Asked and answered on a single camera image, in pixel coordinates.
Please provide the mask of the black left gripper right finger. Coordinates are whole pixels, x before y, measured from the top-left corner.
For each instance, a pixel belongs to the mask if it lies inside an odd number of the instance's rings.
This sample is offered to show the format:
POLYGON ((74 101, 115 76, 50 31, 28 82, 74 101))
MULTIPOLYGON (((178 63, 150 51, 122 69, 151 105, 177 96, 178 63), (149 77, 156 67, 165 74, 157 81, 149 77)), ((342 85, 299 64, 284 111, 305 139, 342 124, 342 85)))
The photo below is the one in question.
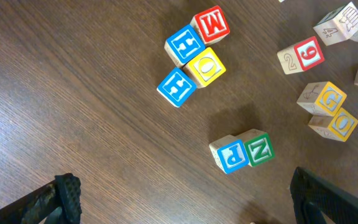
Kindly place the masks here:
POLYGON ((295 169, 290 193, 297 224, 358 223, 358 198, 307 169, 295 169))

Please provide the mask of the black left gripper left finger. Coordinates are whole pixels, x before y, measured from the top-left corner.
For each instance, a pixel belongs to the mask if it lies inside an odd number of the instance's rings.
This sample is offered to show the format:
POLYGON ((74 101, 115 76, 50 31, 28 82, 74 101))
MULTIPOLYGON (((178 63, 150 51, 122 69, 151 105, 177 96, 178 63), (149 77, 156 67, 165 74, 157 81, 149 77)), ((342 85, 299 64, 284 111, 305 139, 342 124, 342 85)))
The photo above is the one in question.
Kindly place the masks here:
POLYGON ((71 173, 55 179, 0 209, 0 223, 80 224, 81 182, 71 173))

